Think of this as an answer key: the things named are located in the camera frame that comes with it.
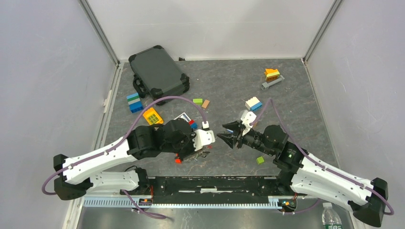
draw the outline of blue lego block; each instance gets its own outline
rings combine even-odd
[[[127,99],[130,99],[130,98],[133,98],[133,97],[136,97],[136,96],[139,96],[139,94],[138,94],[138,93],[135,93],[135,94],[132,94],[132,95],[128,95],[128,96],[127,96]]]
[[[135,113],[135,112],[137,112],[137,111],[143,110],[143,106],[142,106],[142,103],[139,101],[139,102],[130,104],[130,105],[129,105],[129,109],[130,109],[130,111],[131,111],[132,113]]]
[[[250,108],[250,110],[251,110],[251,111],[256,111],[256,110],[260,109],[261,107],[262,107],[262,103],[261,103],[261,102],[258,102],[257,104],[253,105],[253,106]]]
[[[198,128],[198,125],[197,125],[196,123],[193,123],[193,124],[191,124],[191,128],[197,129],[197,128]]]

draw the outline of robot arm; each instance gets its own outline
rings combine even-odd
[[[231,148],[247,145],[264,154],[275,156],[273,163],[281,169],[277,176],[277,188],[284,194],[301,193],[319,197],[352,211],[353,215],[364,223],[375,227],[381,226],[385,204],[365,187],[377,191],[387,199],[387,182],[380,178],[371,181],[346,173],[304,149],[310,158],[325,167],[322,169],[305,157],[295,144],[288,141],[288,135],[280,126],[270,125],[263,133],[253,130],[250,123],[255,118],[253,112],[243,111],[240,121],[223,125],[224,128],[233,131],[231,134],[217,134],[217,136]],[[362,183],[364,187],[325,171],[326,168],[350,177]]]
[[[53,158],[54,169],[56,171],[64,167],[69,169],[60,173],[54,180],[55,192],[60,199],[71,200],[92,191],[137,189],[142,183],[139,178],[144,177],[139,176],[139,173],[145,172],[144,169],[128,172],[103,171],[123,163],[156,157],[161,152],[176,153],[176,159],[182,161],[201,150],[203,146],[215,142],[213,131],[208,130],[208,126],[204,123],[203,127],[206,130],[193,131],[183,119],[171,120],[165,125],[138,126],[119,147],[109,153],[106,150],[118,144],[122,137],[103,148],[81,156],[56,155]],[[102,152],[104,155],[91,158]],[[89,160],[72,166],[73,163],[86,158]]]

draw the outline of white wall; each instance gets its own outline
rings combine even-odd
[[[118,58],[302,57],[333,0],[88,0]]]
[[[41,185],[91,150],[115,65],[75,0],[1,1],[0,21],[0,228],[61,228],[68,202]]]
[[[401,0],[343,1],[309,60],[342,168],[388,182],[396,214],[383,229],[405,224],[403,9]]]

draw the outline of lime green block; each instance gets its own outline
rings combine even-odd
[[[260,157],[258,157],[258,158],[256,159],[256,162],[257,162],[258,165],[263,164],[264,161],[265,161],[265,159],[264,159],[262,156],[260,156]]]
[[[203,104],[203,99],[193,99],[192,102],[201,106]]]

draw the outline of bottle label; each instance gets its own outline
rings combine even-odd
[[[341,226],[341,224],[325,224],[325,229],[343,229],[343,227]]]

